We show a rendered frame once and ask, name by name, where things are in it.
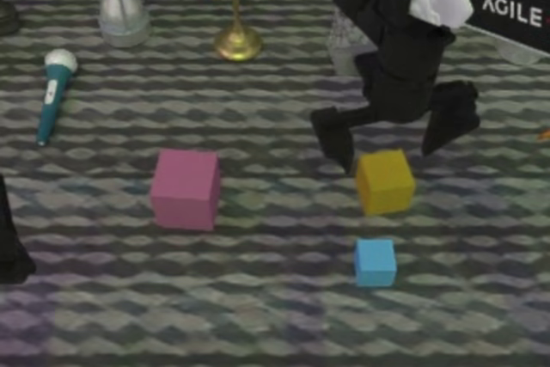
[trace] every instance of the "zigzag pattern surface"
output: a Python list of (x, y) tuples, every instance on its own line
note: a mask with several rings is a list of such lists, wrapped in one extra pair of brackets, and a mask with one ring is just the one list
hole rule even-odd
[[(321, 156), (309, 111), (362, 101), (333, 76), (328, 0), (244, 0), (266, 49), (220, 61), (227, 3), (149, 0), (155, 35), (114, 50), (98, 0), (19, 0), (0, 40), (0, 168), (39, 273), (0, 294), (1, 367), (547, 367), (550, 63), (517, 68), (459, 33), (442, 80), (479, 87), (482, 127), (430, 158), (425, 119), (356, 131), (403, 148), (410, 211), (363, 217), (353, 179)], [(55, 136), (34, 136), (43, 57), (82, 70)], [(217, 230), (158, 229), (147, 192), (160, 148), (215, 150)], [(391, 237), (387, 290), (354, 285), (358, 237)]]

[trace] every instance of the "pink cube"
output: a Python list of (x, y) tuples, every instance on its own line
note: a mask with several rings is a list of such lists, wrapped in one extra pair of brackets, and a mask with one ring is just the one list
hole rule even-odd
[(213, 230), (219, 196), (216, 153), (161, 150), (150, 190), (159, 226)]

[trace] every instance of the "block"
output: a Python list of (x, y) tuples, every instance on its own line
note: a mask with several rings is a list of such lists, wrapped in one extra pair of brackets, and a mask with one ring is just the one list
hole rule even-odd
[(359, 287), (389, 287), (395, 281), (397, 262), (392, 240), (357, 240), (355, 279)]
[(213, 230), (219, 195), (216, 153), (161, 150), (150, 189), (150, 202), (159, 226)]
[(408, 210), (416, 190), (402, 150), (362, 155), (357, 163), (355, 181), (364, 213), (368, 216)]

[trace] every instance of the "patterned tablecloth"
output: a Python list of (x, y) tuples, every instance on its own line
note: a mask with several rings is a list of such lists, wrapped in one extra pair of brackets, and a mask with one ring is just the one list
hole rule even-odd
[[(474, 80), (483, 126), (423, 159), (425, 121), (357, 130), (361, 151), (403, 148), (411, 210), (365, 218), (352, 178), (318, 151), (309, 111), (361, 101), (333, 76), (328, 0), (247, 0), (265, 36), (217, 59), (229, 5), (155, 0), (155, 36), (106, 46), (98, 0), (24, 0), (0, 40), (0, 169), (39, 273), (0, 294), (2, 367), (547, 367), (550, 66), (503, 63), (459, 33), (445, 80)], [(56, 135), (34, 134), (43, 58), (81, 71)], [(217, 230), (158, 229), (147, 192), (160, 148), (215, 150)], [(358, 237), (391, 237), (393, 288), (354, 286)]]

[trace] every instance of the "light blue block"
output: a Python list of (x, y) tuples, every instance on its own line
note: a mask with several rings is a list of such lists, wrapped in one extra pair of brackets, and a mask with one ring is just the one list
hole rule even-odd
[(357, 240), (355, 279), (359, 287), (389, 287), (397, 273), (392, 240)]

